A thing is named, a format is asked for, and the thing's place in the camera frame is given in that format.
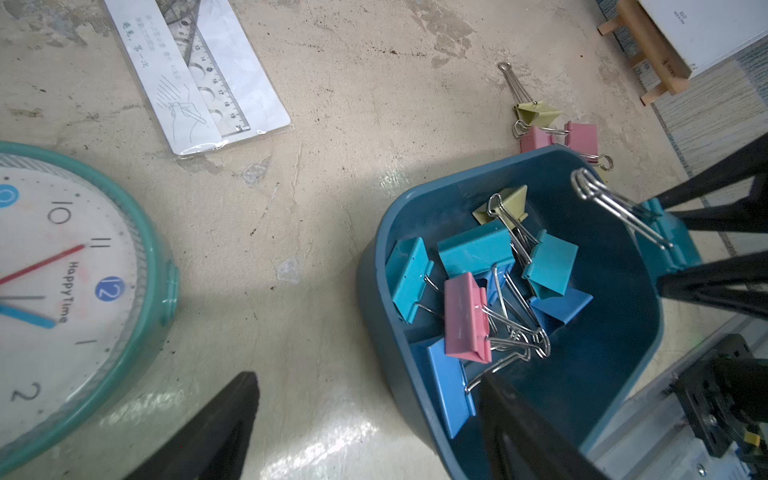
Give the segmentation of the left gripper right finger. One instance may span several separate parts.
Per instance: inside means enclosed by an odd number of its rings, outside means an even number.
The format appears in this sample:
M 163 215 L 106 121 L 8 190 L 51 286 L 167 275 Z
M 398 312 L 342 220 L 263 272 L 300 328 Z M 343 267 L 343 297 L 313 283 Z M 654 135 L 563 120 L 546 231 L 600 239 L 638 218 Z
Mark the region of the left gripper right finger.
M 482 376 L 480 418 L 495 479 L 604 479 L 512 386 Z

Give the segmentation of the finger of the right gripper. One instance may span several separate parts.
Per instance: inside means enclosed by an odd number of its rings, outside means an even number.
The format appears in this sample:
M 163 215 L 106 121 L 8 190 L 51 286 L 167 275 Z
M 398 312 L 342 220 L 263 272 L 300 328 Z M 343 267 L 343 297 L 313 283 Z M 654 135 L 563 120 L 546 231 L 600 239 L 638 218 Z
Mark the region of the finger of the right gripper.
M 767 232 L 767 136 L 762 135 L 688 181 L 657 196 L 673 207 L 750 179 L 749 194 L 727 205 L 681 211 L 676 217 L 690 230 Z
M 661 297 L 767 319 L 767 252 L 733 257 L 660 276 Z

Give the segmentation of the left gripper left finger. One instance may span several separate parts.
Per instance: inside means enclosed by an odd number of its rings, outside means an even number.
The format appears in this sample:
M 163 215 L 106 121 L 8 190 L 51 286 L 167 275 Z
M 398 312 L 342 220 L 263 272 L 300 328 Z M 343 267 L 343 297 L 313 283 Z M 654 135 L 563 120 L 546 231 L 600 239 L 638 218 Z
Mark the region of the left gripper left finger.
M 238 479 L 258 411 L 260 390 L 252 371 L 236 375 L 130 479 Z

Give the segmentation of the teal binder clip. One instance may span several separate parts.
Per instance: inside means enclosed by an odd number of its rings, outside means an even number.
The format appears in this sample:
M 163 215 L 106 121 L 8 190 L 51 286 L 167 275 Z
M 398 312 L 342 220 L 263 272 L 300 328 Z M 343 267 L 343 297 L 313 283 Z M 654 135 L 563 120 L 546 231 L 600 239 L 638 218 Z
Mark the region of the teal binder clip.
M 385 273 L 392 301 L 404 322 L 412 324 L 419 309 L 432 312 L 421 304 L 427 287 L 443 293 L 430 277 L 433 269 L 434 262 L 422 237 L 400 239 L 395 243 L 385 264 Z
M 611 190 L 586 168 L 574 170 L 570 181 L 581 199 L 597 203 L 635 233 L 652 280 L 703 264 L 688 228 L 666 212 L 657 198 L 636 203 Z
M 448 276 L 457 277 L 465 273 L 484 274 L 494 265 L 514 264 L 510 243 L 506 226 L 494 220 L 442 240 L 437 248 Z
M 538 299 L 563 297 L 575 264 L 578 246 L 541 229 L 533 235 L 493 194 L 486 213 L 500 219 L 510 235 L 512 251 L 522 264 L 522 278 Z

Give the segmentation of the blue binder clip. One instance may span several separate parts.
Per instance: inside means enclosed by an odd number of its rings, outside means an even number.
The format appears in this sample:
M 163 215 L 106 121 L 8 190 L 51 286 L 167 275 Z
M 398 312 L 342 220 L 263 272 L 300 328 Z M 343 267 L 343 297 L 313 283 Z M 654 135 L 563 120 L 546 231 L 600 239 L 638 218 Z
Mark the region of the blue binder clip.
M 577 317 L 593 299 L 591 294 L 568 287 L 561 297 L 534 298 L 531 307 L 544 330 L 553 333 Z
M 521 281 L 515 275 L 514 263 L 495 264 L 482 274 L 488 287 L 489 307 L 501 318 L 507 319 L 530 330 L 538 330 L 541 325 L 531 306 L 530 299 L 520 286 Z
M 491 348 L 491 338 L 483 334 L 467 344 L 452 338 L 435 337 L 410 345 L 429 399 L 450 439 L 455 438 L 465 423 L 476 415 L 471 394 L 474 384 L 467 379 L 465 363 L 499 366 L 499 362 L 493 362 Z

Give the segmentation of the teal plastic storage box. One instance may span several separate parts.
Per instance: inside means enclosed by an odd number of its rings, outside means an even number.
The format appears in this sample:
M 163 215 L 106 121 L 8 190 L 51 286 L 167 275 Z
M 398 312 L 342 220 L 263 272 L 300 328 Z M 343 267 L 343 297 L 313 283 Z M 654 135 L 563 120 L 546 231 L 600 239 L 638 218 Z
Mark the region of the teal plastic storage box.
M 577 154 L 552 146 L 422 184 L 390 205 L 362 253 L 357 299 L 381 370 L 404 421 L 454 479 L 491 475 L 481 423 L 470 419 L 455 438 L 445 432 L 411 352 L 442 333 L 437 293 L 428 289 L 425 308 L 413 323 L 404 322 L 391 299 L 386 261 L 400 239 L 420 237 L 435 251 L 439 241 L 471 228 L 472 211 L 493 193 L 526 186 L 526 226 L 577 245 L 571 282 L 592 301 L 552 334 L 550 357 L 515 362 L 498 378 L 587 452 L 657 350 L 663 312 L 634 236 L 575 194 L 570 176 L 583 166 Z

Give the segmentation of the pink binder clip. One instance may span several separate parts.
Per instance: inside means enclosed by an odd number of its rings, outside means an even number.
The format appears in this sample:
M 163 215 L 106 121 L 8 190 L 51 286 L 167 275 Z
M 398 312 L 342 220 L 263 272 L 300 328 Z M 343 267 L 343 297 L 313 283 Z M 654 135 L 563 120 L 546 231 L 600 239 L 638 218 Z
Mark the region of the pink binder clip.
M 594 124 L 583 124 L 569 121 L 565 125 L 565 145 L 578 153 L 591 165 L 603 171 L 611 171 L 614 167 L 612 158 L 599 153 L 598 130 Z
M 569 134 L 565 129 L 531 126 L 522 120 L 514 123 L 512 131 L 519 140 L 522 153 L 554 145 L 556 144 L 556 136 L 566 137 Z
M 546 358 L 551 345 L 542 329 L 530 329 L 488 304 L 486 289 L 464 273 L 444 284 L 445 354 L 461 360 L 490 364 L 494 347 L 519 348 L 523 358 L 534 353 Z

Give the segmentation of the green round alarm clock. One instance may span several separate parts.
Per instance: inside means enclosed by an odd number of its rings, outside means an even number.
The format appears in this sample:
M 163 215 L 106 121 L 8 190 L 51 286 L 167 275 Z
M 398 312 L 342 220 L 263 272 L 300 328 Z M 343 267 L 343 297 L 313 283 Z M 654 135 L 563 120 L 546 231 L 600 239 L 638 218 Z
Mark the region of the green round alarm clock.
M 180 273 L 145 210 L 68 156 L 1 146 L 1 471 L 61 442 L 144 373 Z

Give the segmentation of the yellow binder clip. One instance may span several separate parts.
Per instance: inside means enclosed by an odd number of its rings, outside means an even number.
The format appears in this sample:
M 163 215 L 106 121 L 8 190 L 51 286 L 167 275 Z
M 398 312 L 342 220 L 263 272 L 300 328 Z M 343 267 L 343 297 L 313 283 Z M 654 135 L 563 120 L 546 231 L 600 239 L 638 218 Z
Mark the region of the yellow binder clip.
M 480 225 L 489 223 L 494 219 L 499 219 L 507 227 L 515 229 L 516 226 L 514 222 L 509 219 L 505 212 L 508 212 L 510 215 L 514 216 L 519 223 L 522 223 L 524 220 L 526 220 L 528 217 L 528 213 L 526 211 L 527 192 L 527 185 L 502 189 L 499 192 L 499 195 L 501 196 L 501 205 L 503 206 L 503 210 L 499 209 L 498 204 L 495 203 L 494 207 L 491 209 L 491 211 L 494 212 L 494 215 L 489 215 L 487 213 L 488 203 L 485 202 L 472 212 L 472 216 Z
M 549 127 L 562 112 L 533 97 L 523 87 L 509 62 L 499 62 L 497 68 L 502 72 L 512 95 L 515 98 L 514 111 L 517 118 L 529 126 Z

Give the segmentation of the packaged ruler card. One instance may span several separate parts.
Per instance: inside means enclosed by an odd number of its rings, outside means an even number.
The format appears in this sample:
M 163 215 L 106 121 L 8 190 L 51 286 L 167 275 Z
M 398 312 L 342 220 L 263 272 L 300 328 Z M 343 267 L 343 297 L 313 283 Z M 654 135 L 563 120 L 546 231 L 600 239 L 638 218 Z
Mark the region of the packaged ruler card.
M 227 1 L 105 4 L 179 157 L 288 128 L 290 116 Z

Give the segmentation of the white booklet on stand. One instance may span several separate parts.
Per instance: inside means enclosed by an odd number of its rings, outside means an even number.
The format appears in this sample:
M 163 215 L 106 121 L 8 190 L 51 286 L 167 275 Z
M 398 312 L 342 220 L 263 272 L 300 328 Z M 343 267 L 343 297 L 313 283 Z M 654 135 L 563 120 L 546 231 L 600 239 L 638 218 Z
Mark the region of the white booklet on stand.
M 693 77 L 767 35 L 767 0 L 640 0 Z

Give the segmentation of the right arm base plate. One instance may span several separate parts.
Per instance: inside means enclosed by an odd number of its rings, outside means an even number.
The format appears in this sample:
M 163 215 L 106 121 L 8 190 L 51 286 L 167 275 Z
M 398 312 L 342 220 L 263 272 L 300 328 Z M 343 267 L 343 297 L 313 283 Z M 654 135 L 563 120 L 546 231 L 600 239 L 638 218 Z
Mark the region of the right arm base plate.
M 752 353 L 740 334 L 725 335 L 672 384 L 696 438 L 710 456 L 721 458 L 732 445 L 742 460 L 767 465 L 767 361 Z

